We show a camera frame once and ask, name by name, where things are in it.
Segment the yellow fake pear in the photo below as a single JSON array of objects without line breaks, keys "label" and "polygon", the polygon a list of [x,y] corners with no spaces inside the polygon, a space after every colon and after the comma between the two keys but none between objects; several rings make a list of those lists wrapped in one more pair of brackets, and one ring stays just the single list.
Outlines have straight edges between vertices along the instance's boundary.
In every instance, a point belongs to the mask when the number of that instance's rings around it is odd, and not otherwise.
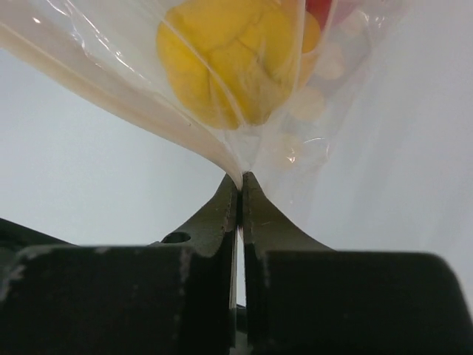
[{"label": "yellow fake pear", "polygon": [[298,36],[277,1],[184,1],[156,43],[178,100],[213,128],[264,124],[296,81]]}]

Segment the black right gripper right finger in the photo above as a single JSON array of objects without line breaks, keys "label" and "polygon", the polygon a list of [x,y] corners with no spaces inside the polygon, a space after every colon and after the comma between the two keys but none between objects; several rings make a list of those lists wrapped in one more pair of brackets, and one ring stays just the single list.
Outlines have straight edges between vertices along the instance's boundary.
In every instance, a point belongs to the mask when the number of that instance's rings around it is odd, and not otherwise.
[{"label": "black right gripper right finger", "polygon": [[240,207],[252,354],[472,352],[472,318],[443,258],[331,249],[272,204],[250,172]]}]

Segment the clear zip top bag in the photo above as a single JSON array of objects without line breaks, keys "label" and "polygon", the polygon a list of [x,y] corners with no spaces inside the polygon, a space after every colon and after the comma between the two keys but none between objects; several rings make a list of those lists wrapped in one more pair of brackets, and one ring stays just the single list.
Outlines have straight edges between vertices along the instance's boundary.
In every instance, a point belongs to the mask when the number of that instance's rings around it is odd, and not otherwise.
[{"label": "clear zip top bag", "polygon": [[3,1],[1,46],[236,183],[317,169],[395,1]]}]

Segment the red fake bell pepper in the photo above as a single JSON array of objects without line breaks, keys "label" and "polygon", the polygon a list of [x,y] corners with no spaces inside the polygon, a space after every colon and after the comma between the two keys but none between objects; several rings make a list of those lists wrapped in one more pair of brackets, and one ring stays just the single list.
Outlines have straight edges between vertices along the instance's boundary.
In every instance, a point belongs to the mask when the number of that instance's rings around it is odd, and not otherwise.
[{"label": "red fake bell pepper", "polygon": [[305,2],[306,18],[310,24],[315,24],[321,32],[331,28],[335,23],[338,1],[308,0]]}]

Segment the orange fake bell pepper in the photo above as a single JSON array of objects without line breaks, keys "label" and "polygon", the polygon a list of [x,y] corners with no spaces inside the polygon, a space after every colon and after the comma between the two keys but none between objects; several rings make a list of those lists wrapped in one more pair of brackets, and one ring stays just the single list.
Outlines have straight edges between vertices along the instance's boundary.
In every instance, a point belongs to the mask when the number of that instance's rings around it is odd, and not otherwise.
[{"label": "orange fake bell pepper", "polygon": [[304,14],[304,30],[302,39],[302,53],[315,50],[321,38],[321,28],[317,19],[309,12]]}]

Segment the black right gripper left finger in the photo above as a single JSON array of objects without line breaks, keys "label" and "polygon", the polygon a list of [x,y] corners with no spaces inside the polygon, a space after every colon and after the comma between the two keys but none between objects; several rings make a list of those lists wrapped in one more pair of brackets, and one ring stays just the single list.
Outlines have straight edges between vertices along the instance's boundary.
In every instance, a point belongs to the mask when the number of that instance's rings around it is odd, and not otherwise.
[{"label": "black right gripper left finger", "polygon": [[228,354],[239,194],[224,177],[147,246],[77,246],[1,222],[3,354]]}]

